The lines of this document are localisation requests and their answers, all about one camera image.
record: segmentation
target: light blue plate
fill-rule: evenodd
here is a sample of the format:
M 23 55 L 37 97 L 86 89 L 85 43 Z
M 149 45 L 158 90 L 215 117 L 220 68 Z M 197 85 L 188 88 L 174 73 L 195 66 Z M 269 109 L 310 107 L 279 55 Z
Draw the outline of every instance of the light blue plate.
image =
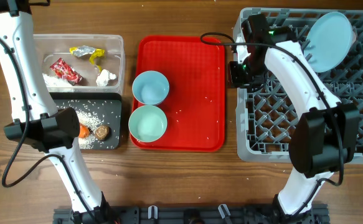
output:
M 130 134 L 141 142 L 158 140 L 167 128 L 167 118 L 157 106 L 140 106 L 129 119 Z
M 319 18 L 307 35 L 310 44 L 304 56 L 312 54 L 309 64 L 315 72 L 326 72 L 349 53 L 354 34 L 349 20 L 340 12 L 330 12 Z
M 147 71 L 139 74 L 133 82 L 133 95 L 145 105 L 158 105 L 169 93 L 169 81 L 160 72 Z

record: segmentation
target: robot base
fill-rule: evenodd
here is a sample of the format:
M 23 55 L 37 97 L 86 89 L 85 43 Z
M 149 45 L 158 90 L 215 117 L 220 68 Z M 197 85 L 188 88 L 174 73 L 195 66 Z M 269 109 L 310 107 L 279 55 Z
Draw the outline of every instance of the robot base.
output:
M 112 207 L 120 215 L 122 224 L 190 224 L 191 214 L 199 214 L 206 224 L 272 224 L 272 206 L 247 205 L 244 207 L 230 207 L 230 216 L 224 219 L 217 207 L 181 207 L 181 208 L 158 208 L 158 219 L 148 218 L 148 208 L 140 207 Z M 54 210 L 53 224 L 73 224 L 70 217 L 71 209 Z M 328 224 L 330 222 L 328 206 L 324 204 L 313 205 L 309 215 L 291 222 L 295 224 Z

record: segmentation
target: gray plastic basket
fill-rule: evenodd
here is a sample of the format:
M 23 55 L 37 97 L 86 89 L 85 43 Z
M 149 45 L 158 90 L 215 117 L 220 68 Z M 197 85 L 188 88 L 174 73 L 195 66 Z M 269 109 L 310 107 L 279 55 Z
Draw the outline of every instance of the gray plastic basket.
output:
M 352 163 L 363 164 L 363 11 L 320 9 L 245 8 L 233 28 L 233 38 L 243 36 L 241 23 L 250 15 L 266 15 L 273 27 L 291 26 L 298 36 L 305 36 L 324 14 L 338 11 L 349 18 L 357 41 L 336 68 L 319 73 L 320 79 L 343 103 L 353 102 L 360 109 L 361 121 L 356 153 Z M 238 156 L 249 162 L 290 162 L 288 143 L 298 123 L 296 111 L 274 75 L 268 75 L 261 92 L 238 89 Z

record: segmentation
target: orange object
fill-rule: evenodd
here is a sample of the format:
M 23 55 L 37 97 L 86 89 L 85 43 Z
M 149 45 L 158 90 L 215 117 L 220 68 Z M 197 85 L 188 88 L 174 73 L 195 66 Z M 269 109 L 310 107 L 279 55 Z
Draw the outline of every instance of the orange object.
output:
M 80 124 L 80 133 L 79 133 L 79 138 L 87 138 L 87 136 L 90 134 L 88 128 L 83 125 Z

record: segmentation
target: wood grain surface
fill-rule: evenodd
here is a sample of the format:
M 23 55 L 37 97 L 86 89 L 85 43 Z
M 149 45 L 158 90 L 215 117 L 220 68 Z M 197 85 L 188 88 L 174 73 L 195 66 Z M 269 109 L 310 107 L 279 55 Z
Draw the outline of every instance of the wood grain surface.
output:
M 244 7 L 363 9 L 363 0 L 53 0 L 50 7 L 33 7 L 32 11 L 36 34 L 121 35 L 126 51 L 123 101 L 125 108 L 130 109 L 137 48 L 143 37 L 200 35 L 212 31 L 232 35 L 232 27 Z M 235 90 L 227 90 L 226 140 L 215 153 L 142 151 L 127 136 L 123 136 L 122 146 L 115 151 L 83 151 L 87 166 L 109 203 L 141 206 L 270 203 L 285 185 L 291 165 L 248 163 L 239 159 L 236 97 Z M 10 122 L 11 105 L 0 66 L 0 223 L 52 223 L 53 209 L 69 208 L 70 200 L 50 162 L 43 162 L 19 185 L 11 189 L 1 187 L 2 172 L 15 147 L 2 130 Z M 41 157 L 41 153 L 24 146 L 9 180 L 19 177 Z M 325 184 L 315 201 L 329 204 L 332 223 L 363 223 L 363 166 L 348 164 L 344 184 L 339 188 Z

